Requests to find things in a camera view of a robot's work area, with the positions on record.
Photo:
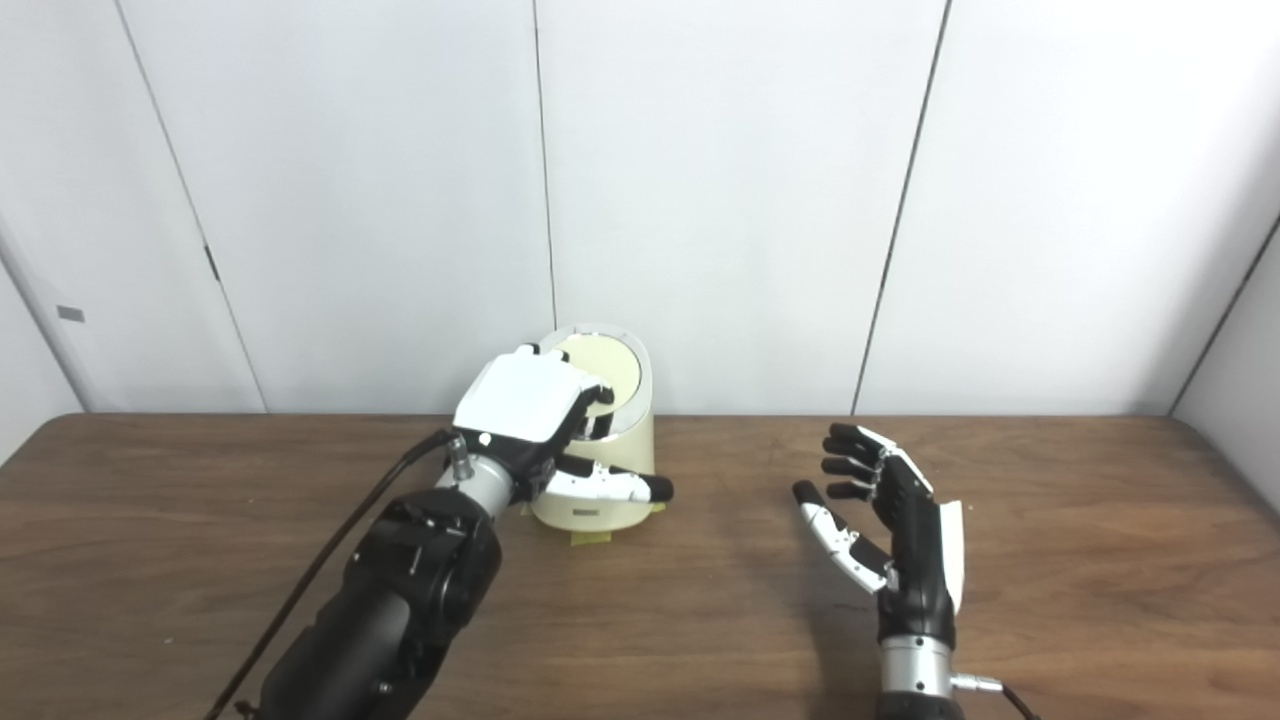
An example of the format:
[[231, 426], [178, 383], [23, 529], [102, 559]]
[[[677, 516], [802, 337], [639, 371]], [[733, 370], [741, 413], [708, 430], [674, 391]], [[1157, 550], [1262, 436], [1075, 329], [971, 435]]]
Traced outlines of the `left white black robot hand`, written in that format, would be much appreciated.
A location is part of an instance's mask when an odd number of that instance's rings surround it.
[[522, 345], [489, 361], [465, 392], [452, 427], [463, 450], [451, 459], [451, 480], [489, 518], [541, 495], [563, 498], [667, 503], [671, 479], [573, 456], [568, 446], [594, 404], [614, 397], [611, 384], [570, 364], [561, 351]]

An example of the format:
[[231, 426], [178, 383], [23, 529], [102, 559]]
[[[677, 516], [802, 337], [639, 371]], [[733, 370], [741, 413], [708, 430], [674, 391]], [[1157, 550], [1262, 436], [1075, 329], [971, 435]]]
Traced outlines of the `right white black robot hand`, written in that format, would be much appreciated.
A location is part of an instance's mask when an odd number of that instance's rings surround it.
[[[878, 638], [919, 635], [957, 646], [955, 618], [965, 579], [963, 506], [941, 503], [910, 455], [865, 427], [833, 423], [820, 468], [824, 491], [794, 483], [803, 519], [827, 557], [876, 598]], [[890, 533], [883, 550], [828, 506], [854, 498], [870, 506]]]

